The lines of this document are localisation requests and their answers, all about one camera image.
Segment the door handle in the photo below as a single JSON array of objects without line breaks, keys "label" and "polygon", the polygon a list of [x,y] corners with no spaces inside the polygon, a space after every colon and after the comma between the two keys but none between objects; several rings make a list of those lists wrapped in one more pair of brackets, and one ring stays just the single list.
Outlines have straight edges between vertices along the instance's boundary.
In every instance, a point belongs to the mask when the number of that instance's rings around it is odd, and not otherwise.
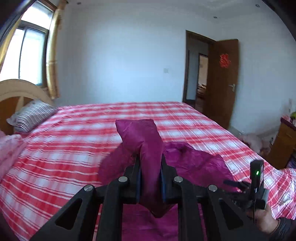
[{"label": "door handle", "polygon": [[228,86],[232,87],[232,91],[235,92],[235,84],[233,84],[233,85],[228,85]]}]

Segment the ceiling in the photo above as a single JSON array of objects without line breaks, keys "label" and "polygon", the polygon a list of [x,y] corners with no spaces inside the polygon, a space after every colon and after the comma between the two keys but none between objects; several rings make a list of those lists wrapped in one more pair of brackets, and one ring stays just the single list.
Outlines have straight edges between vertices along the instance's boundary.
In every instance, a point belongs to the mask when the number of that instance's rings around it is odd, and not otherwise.
[{"label": "ceiling", "polygon": [[262,0],[68,0],[69,5],[73,7],[87,7],[98,4],[115,3],[147,3],[162,4],[170,7],[177,7],[209,19],[219,21],[219,19],[228,19],[239,15],[248,15],[258,13],[268,9]]}]

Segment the pink blanket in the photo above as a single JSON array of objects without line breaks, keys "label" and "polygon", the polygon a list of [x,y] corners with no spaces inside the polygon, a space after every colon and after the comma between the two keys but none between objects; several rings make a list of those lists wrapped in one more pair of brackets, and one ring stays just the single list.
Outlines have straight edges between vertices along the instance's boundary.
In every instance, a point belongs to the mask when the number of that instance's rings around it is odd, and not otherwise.
[{"label": "pink blanket", "polygon": [[26,145],[21,135],[0,137],[0,181],[15,163]]}]

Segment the metal screw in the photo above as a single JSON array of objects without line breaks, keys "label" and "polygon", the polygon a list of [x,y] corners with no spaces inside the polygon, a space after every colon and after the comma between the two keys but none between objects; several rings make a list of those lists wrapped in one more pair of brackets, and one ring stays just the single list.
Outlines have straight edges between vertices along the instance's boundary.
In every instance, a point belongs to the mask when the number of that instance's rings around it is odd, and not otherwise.
[{"label": "metal screw", "polygon": [[213,184],[209,185],[208,186],[208,189],[210,191],[212,191],[212,192],[216,192],[218,190],[217,186],[216,185],[213,185]]},{"label": "metal screw", "polygon": [[128,180],[128,178],[125,176],[121,176],[118,178],[118,181],[120,181],[121,183],[125,183],[127,180]]},{"label": "metal screw", "polygon": [[174,177],[174,181],[177,182],[177,183],[181,183],[183,181],[183,178],[179,177],[179,176],[176,176],[176,177]]},{"label": "metal screw", "polygon": [[86,192],[89,192],[89,191],[91,191],[93,189],[93,186],[92,185],[86,185],[85,187],[84,187],[84,190],[86,191]]}]

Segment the wooden nightstand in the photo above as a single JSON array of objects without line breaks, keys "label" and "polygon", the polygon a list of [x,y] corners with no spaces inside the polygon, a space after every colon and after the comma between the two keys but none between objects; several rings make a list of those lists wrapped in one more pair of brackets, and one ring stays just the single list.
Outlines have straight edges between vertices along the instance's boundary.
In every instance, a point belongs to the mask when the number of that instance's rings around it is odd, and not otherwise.
[{"label": "wooden nightstand", "polygon": [[276,169],[283,169],[294,150],[296,150],[296,127],[281,118],[279,132],[266,161]]}]

